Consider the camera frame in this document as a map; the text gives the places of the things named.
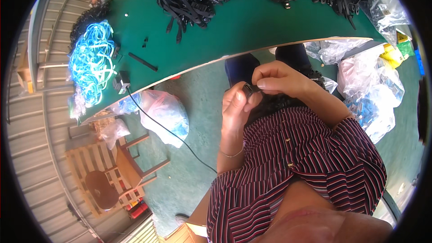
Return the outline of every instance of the green tabletop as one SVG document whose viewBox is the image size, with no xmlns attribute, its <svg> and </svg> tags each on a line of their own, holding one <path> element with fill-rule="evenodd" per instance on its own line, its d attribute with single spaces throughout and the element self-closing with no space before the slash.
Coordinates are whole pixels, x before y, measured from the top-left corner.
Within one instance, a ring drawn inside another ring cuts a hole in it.
<svg viewBox="0 0 432 243">
<path fill-rule="evenodd" d="M 176 44 L 177 25 L 174 23 L 172 31 L 165 33 L 171 17 L 162 12 L 156 0 L 113 0 L 108 21 L 114 30 L 114 41 L 121 45 L 119 54 L 122 55 L 114 61 L 116 71 L 128 71 L 131 91 L 137 92 L 223 56 L 285 43 L 332 36 L 385 41 L 362 12 L 353 19 L 357 28 L 354 30 L 348 20 L 328 5 L 311 0 L 290 3 L 291 9 L 285 9 L 270 0 L 231 0 L 216 6 L 216 15 L 207 29 L 188 26 L 181 43 Z M 149 38 L 147 46 L 142 48 L 146 37 Z M 129 57 L 129 52 L 157 66 L 158 72 Z M 80 121 L 124 97 L 127 94 L 118 95 L 109 83 L 102 101 L 88 108 Z"/>
</svg>

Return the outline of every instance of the green floor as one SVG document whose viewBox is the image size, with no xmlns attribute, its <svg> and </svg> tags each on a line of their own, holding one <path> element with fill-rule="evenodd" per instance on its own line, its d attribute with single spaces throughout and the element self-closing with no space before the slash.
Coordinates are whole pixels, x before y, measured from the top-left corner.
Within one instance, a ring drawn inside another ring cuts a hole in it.
<svg viewBox="0 0 432 243">
<path fill-rule="evenodd" d="M 253 54 L 261 63 L 274 60 L 274 55 L 267 50 Z M 311 59 L 311 62 L 324 76 L 336 80 L 336 65 L 321 67 L 317 60 Z M 402 183 L 409 186 L 417 175 L 423 147 L 418 142 L 417 133 L 416 102 L 420 74 L 415 58 L 403 62 L 397 70 L 405 87 L 405 95 L 402 104 L 394 109 L 396 127 L 376 146 L 386 164 L 387 188 L 396 202 L 400 202 L 398 197 L 404 195 L 402 192 L 397 196 L 399 187 Z M 181 100 L 190 125 L 186 142 L 205 163 L 214 168 L 220 140 L 221 101 L 228 87 L 223 61 L 155 86 L 156 90 L 167 91 Z M 122 118 L 132 133 L 126 136 L 128 141 L 147 132 L 140 123 L 139 115 L 124 115 Z M 150 139 L 130 150 L 133 156 L 139 151 L 140 157 L 136 161 L 143 170 L 166 158 L 171 160 L 170 164 L 157 171 L 157 180 L 144 187 L 144 199 L 155 214 L 157 232 L 166 236 L 177 227 L 174 221 L 177 213 L 192 213 L 215 174 L 198 162 L 186 146 L 177 149 L 165 145 L 153 132 L 150 132 Z M 384 208 L 378 208 L 376 214 L 383 214 L 382 210 Z"/>
</svg>

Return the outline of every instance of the red striped blouse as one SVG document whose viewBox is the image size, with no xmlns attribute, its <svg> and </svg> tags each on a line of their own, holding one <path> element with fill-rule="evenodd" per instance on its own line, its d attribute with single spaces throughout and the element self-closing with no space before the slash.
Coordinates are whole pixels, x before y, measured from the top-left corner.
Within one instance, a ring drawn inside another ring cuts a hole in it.
<svg viewBox="0 0 432 243">
<path fill-rule="evenodd" d="M 245 164 L 212 183 L 210 242 L 249 242 L 269 227 L 296 175 L 338 210 L 372 214 L 384 191 L 384 163 L 352 118 L 336 131 L 307 107 L 289 107 L 245 129 Z"/>
</svg>

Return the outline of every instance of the corrugated metal wall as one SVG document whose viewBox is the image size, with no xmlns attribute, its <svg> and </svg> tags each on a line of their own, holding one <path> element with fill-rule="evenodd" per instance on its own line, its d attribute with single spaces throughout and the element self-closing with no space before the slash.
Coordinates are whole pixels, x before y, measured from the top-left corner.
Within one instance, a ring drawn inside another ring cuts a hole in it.
<svg viewBox="0 0 432 243">
<path fill-rule="evenodd" d="M 72 24 L 88 8 L 89 3 L 85 0 L 50 0 L 39 45 L 40 62 L 47 59 L 68 60 L 66 55 L 69 51 Z M 52 35 L 51 50 L 46 52 L 53 24 L 59 15 L 57 28 Z M 15 65 L 28 38 L 29 21 L 30 17 L 19 36 Z M 46 68 L 45 86 L 65 85 L 67 76 L 67 67 Z M 70 142 L 68 127 L 77 125 L 68 115 L 67 99 L 73 94 L 73 89 L 66 88 L 43 94 L 22 93 L 22 90 L 17 74 L 13 73 L 8 138 L 19 183 L 41 227 L 54 243 L 97 241 L 70 213 L 67 207 L 68 197 L 63 189 L 65 187 L 81 213 L 104 241 L 116 237 L 118 234 L 114 232 L 122 232 L 131 224 L 126 211 L 119 210 L 105 218 L 95 219 L 73 181 L 64 156 Z M 75 134 L 84 134 L 81 139 L 85 139 L 88 126 L 75 128 L 73 131 Z M 66 186 L 59 180 L 54 162 L 58 163 L 59 173 L 64 178 Z"/>
</svg>

